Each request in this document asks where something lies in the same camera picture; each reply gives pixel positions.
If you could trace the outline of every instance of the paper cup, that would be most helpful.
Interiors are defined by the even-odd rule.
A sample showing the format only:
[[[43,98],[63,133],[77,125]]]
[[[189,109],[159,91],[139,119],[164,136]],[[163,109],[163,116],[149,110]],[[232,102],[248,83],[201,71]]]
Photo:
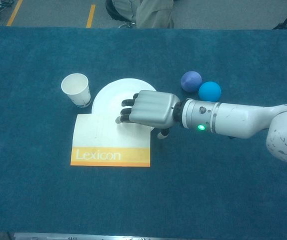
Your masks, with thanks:
[[[79,108],[85,108],[91,103],[89,81],[81,73],[66,76],[61,82],[61,89]]]

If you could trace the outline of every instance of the robotic arm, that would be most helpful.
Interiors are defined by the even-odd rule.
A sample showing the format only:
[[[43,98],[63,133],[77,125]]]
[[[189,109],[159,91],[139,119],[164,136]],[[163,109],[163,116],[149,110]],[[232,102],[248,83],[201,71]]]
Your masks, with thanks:
[[[131,106],[121,111],[116,123],[137,123],[161,129],[158,138],[167,137],[176,122],[184,128],[247,139],[269,129],[266,147],[276,158],[287,162],[287,104],[264,107],[180,99],[171,93],[142,90]]]

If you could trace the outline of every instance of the gray pants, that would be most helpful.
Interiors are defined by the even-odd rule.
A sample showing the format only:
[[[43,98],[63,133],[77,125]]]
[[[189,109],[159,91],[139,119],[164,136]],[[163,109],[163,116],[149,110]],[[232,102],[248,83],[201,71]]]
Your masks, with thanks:
[[[173,28],[171,17],[174,0],[112,0],[124,18],[137,28]]]

